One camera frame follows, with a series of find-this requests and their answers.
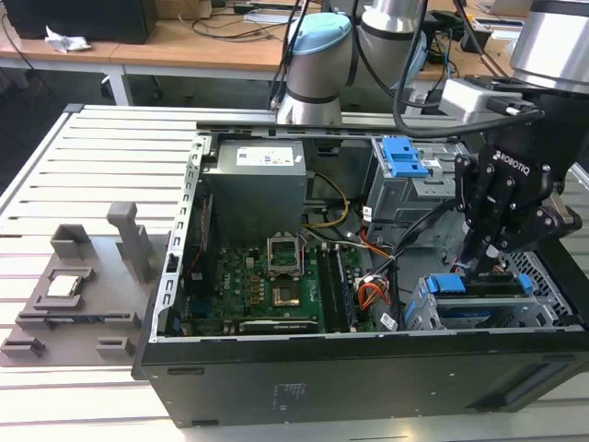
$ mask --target wooden desk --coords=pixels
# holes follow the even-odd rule
[[[452,10],[452,0],[431,0],[431,10]],[[467,12],[476,17],[495,17],[468,7]],[[211,26],[223,26],[234,22],[235,17],[212,17],[205,21]],[[205,31],[203,24],[196,25]],[[222,29],[210,29],[219,35],[237,34],[253,30],[257,25],[236,23]],[[284,27],[277,27],[271,32],[283,38]],[[507,42],[490,39],[487,50],[497,63],[509,70],[509,54],[506,53]],[[144,45],[120,44],[110,59],[116,64],[151,64],[170,67],[193,67],[213,69],[243,69],[249,71],[274,72],[281,58],[282,45],[277,40],[256,41],[252,43],[232,43],[219,41],[197,35],[182,25],[178,20],[160,20],[156,30]],[[457,42],[452,44],[450,60],[456,63],[462,76],[487,75],[489,72],[475,53],[462,52]],[[418,76],[420,80],[435,80],[440,76],[440,65],[426,65]]]
[[[260,29],[260,26],[254,23],[243,21],[230,24],[240,19],[241,16],[211,17],[205,21],[211,28],[207,29],[201,23],[197,23],[195,27],[215,35],[231,35]],[[283,38],[284,30],[285,26],[268,29],[277,39]],[[256,37],[264,35],[267,34],[260,31],[260,35]],[[110,56],[110,60],[117,64],[275,71],[282,50],[282,42],[276,39],[248,43],[221,41],[195,34],[179,20],[159,20],[146,44],[120,44]]]
[[[429,8],[454,11],[452,0],[430,0]],[[317,11],[318,7],[312,5],[311,12]],[[476,17],[494,17],[474,7],[468,7],[467,12]],[[218,35],[237,34],[263,26],[239,20],[240,17],[219,16],[196,26],[203,31],[207,31],[204,24],[214,27],[209,28],[208,32]],[[284,29],[285,26],[280,26],[269,29],[269,32],[277,39],[282,39]],[[178,20],[158,21],[156,29],[144,45],[91,41],[91,50],[68,54],[54,51],[43,40],[22,41],[12,28],[8,31],[35,68],[106,74],[110,77],[116,103],[127,106],[133,104],[127,75],[270,80],[278,68],[282,53],[282,43],[276,39],[240,43],[220,41],[197,35]],[[506,72],[511,72],[507,44],[506,41],[490,39],[486,49]],[[477,54],[462,52],[456,42],[452,44],[450,60],[456,64],[462,76],[489,73]],[[2,32],[0,66],[27,68]],[[441,73],[441,65],[426,65],[418,75],[418,80],[435,81]]]
[[[45,40],[21,40],[15,29],[12,26],[8,26],[8,20],[5,19],[5,23],[10,38],[29,60],[110,63],[110,56],[117,46],[119,46],[119,43],[113,41],[92,41],[92,49],[88,49],[87,51],[61,53],[55,51]],[[20,55],[12,47],[1,28],[0,57],[20,59]]]

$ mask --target yellow wire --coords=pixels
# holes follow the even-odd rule
[[[384,257],[384,258],[390,258],[390,255],[388,255],[386,252],[382,251],[381,249],[378,249],[377,247],[373,246],[372,244],[368,244],[366,241],[364,241],[362,239],[362,237],[360,237],[360,241],[366,246],[368,247],[371,251],[373,251],[374,253],[378,253],[380,256]]]
[[[343,200],[343,206],[344,206],[343,213],[341,214],[340,218],[336,219],[335,221],[329,221],[328,223],[303,224],[303,227],[322,228],[322,227],[338,226],[346,219],[346,216],[348,216],[348,213],[350,212],[348,199],[346,198],[346,195],[343,194],[343,192],[341,191],[341,189],[338,187],[338,185],[335,182],[330,180],[328,177],[326,177],[322,173],[315,172],[315,174],[318,175],[319,177],[321,177],[323,180],[327,181],[329,184],[331,184],[333,186],[333,188],[340,194],[341,199]]]

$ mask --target paper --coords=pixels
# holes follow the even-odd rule
[[[45,29],[47,30],[45,41],[47,41],[55,51],[68,53],[70,51],[84,51],[92,47],[84,37],[65,37],[57,32],[53,32],[48,26],[46,26]]]

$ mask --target white desk leg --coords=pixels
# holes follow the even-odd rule
[[[105,66],[104,73],[109,76],[110,88],[112,89],[112,95],[117,106],[132,106],[133,95],[131,94],[129,82],[122,66],[116,64]]]

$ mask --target robotiq logo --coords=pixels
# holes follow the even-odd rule
[[[505,155],[503,152],[497,151],[493,156],[493,159],[499,159],[505,164],[509,164],[512,168],[519,170],[524,175],[528,176],[530,168],[523,163],[520,163],[516,159],[511,158],[509,155]]]

